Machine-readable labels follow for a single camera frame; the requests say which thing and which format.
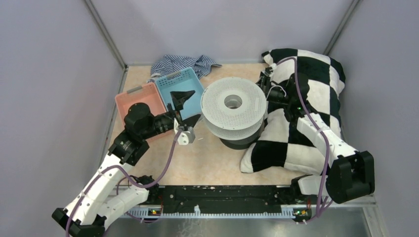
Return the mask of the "grey cable spool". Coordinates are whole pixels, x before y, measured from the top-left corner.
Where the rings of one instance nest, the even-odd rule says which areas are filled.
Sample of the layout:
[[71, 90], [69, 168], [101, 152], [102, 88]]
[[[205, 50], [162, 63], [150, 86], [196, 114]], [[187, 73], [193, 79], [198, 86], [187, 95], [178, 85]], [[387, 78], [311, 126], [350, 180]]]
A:
[[220, 139], [238, 141], [259, 131], [267, 100], [254, 82], [227, 77], [211, 83], [201, 97], [201, 110], [208, 130]]

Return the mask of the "black cable spool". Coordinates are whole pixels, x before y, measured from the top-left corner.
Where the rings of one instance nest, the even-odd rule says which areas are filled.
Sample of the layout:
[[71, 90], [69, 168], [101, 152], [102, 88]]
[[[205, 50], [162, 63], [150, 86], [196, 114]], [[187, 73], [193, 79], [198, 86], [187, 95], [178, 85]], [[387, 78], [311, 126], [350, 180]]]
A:
[[234, 150], [245, 150], [248, 149], [251, 146], [251, 144], [253, 144], [258, 138], [258, 133], [255, 133], [247, 138], [240, 140], [226, 140], [220, 138], [220, 141], [223, 143], [223, 145], [227, 146], [228, 148]]

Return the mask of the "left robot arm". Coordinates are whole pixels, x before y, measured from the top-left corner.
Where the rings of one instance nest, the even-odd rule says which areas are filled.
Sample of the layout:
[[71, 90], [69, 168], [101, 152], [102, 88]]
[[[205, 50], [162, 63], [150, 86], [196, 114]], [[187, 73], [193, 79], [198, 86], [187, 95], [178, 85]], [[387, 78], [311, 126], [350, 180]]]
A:
[[159, 178], [133, 178], [129, 171], [149, 149], [148, 139], [175, 131], [173, 144], [194, 141], [193, 128], [199, 115], [182, 119], [181, 110], [194, 91], [172, 91], [168, 110], [153, 115], [145, 103], [130, 106], [124, 130], [114, 139], [95, 175], [64, 208], [52, 218], [68, 237], [101, 237], [110, 225], [138, 204], [153, 204], [158, 199]]

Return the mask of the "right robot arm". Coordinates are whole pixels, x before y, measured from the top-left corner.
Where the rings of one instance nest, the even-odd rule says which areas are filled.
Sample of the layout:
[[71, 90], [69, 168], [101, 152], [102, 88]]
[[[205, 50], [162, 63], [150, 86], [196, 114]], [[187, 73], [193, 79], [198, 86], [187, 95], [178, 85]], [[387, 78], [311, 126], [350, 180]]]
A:
[[368, 151], [360, 152], [339, 138], [325, 124], [307, 99], [308, 77], [293, 73], [284, 87], [271, 81], [272, 69], [261, 72], [256, 83], [267, 102], [284, 109], [285, 118], [303, 134], [325, 158], [320, 175], [305, 175], [292, 180], [290, 198], [304, 203], [310, 195], [329, 197], [341, 204], [373, 194], [375, 163]]

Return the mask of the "blue perforated plastic basket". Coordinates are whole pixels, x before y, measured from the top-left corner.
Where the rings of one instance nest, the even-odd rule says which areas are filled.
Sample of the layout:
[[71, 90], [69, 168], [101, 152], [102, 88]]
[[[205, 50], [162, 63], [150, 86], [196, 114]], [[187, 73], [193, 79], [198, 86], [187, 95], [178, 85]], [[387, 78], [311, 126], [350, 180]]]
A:
[[155, 80], [155, 85], [165, 105], [168, 103], [173, 104], [170, 94], [173, 91], [195, 91], [195, 93], [184, 103], [183, 110], [180, 111], [180, 114], [183, 119], [202, 114], [201, 97], [204, 92], [204, 87], [193, 68], [188, 67], [158, 78]]

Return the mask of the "pink perforated plastic basket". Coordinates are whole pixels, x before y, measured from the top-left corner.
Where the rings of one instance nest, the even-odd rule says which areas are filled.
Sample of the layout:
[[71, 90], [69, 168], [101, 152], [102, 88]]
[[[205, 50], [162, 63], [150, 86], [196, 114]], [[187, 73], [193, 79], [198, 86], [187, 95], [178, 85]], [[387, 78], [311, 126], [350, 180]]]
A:
[[172, 114], [167, 111], [154, 83], [147, 83], [115, 97], [124, 125], [115, 142], [145, 145], [173, 131]]

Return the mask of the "blue white striped cloth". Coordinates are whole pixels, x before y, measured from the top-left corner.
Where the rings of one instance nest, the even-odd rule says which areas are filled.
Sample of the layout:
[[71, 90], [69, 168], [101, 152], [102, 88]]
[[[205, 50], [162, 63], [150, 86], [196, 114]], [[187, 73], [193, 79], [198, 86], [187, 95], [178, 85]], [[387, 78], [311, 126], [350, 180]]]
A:
[[206, 55], [191, 57], [166, 54], [152, 65], [150, 70], [151, 75], [147, 80], [147, 83], [155, 82], [158, 78], [189, 67], [194, 70], [195, 74], [200, 79], [210, 74], [213, 67], [221, 66], [221, 64]]

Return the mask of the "black white checkered pillow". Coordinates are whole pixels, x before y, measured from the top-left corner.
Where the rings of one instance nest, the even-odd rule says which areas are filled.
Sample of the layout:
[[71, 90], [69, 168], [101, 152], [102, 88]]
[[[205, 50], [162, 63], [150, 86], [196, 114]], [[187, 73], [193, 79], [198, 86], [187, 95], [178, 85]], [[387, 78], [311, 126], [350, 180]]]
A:
[[273, 166], [326, 175], [340, 147], [339, 95], [345, 74], [337, 60], [315, 52], [282, 48], [262, 54], [268, 65], [259, 85], [266, 87], [264, 130], [242, 157], [240, 170]]

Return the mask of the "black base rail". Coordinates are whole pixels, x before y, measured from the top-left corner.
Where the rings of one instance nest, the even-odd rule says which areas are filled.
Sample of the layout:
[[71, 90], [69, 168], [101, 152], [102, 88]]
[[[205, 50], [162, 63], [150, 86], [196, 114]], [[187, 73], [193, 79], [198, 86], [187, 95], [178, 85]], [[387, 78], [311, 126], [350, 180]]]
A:
[[175, 186], [153, 188], [143, 206], [164, 214], [275, 214], [285, 205], [314, 207], [315, 195], [304, 196], [288, 185]]

